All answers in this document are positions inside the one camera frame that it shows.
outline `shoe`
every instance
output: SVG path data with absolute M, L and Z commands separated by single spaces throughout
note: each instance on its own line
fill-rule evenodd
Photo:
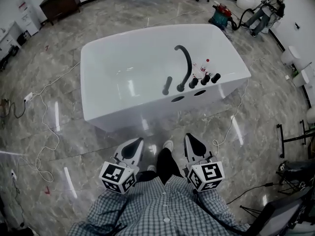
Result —
M 168 148 L 171 152 L 173 151 L 174 148 L 174 144 L 172 140 L 167 140 L 164 145 L 163 148 Z
M 157 169 L 154 165 L 149 165 L 148 168 L 147 168 L 147 171 L 154 171 L 155 173 L 157 172 Z
M 247 25 L 245 25 L 245 24 L 241 24 L 241 27 L 248 29 Z

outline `plaid shirt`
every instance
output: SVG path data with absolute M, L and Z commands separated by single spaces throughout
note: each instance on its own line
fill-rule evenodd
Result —
M 125 195 L 105 191 L 92 205 L 87 222 L 74 224 L 68 235 L 114 235 L 120 224 L 116 235 L 235 235 L 197 205 L 192 191 L 192 184 L 176 176 L 165 186 L 159 177 L 138 182 Z M 238 230 L 249 228 L 236 223 L 216 190 L 201 192 L 199 198 L 219 220 Z

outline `small bottle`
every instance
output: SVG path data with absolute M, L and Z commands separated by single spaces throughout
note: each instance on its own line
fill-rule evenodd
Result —
M 207 59 L 205 62 L 203 62 L 202 66 L 200 67 L 201 72 L 205 72 L 208 65 L 209 65 L 209 59 Z

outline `vacuum hose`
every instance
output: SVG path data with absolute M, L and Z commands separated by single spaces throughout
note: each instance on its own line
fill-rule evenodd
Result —
M 242 16 L 241 16 L 240 23 L 239 23 L 238 26 L 237 26 L 237 24 L 234 22 L 234 20 L 232 19 L 232 17 L 228 18 L 228 21 L 230 21 L 231 24 L 232 24 L 232 29 L 233 29 L 233 30 L 238 30 L 238 29 L 241 27 L 243 16 L 244 16 L 245 13 L 248 12 L 248 11 L 253 12 L 252 9 L 247 9 L 247 10 L 245 10 L 245 11 L 243 12 Z

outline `bathtub faucet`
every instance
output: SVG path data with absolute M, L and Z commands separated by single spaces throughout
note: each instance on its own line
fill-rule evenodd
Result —
M 189 77 L 191 76 L 191 71 L 192 71 L 192 63 L 191 63 L 191 58 L 190 58 L 190 55 L 187 51 L 187 49 L 182 46 L 182 45 L 177 45 L 175 46 L 175 51 L 177 51 L 178 49 L 181 49 L 183 51 L 183 53 L 185 54 L 185 57 L 187 59 L 187 65 L 188 65 L 188 68 L 187 68 L 187 74 L 186 76 L 184 77 L 183 81 L 177 86 L 177 91 L 178 92 L 182 92 L 184 91 L 185 89 L 185 84 L 187 82 L 187 80 L 189 79 Z

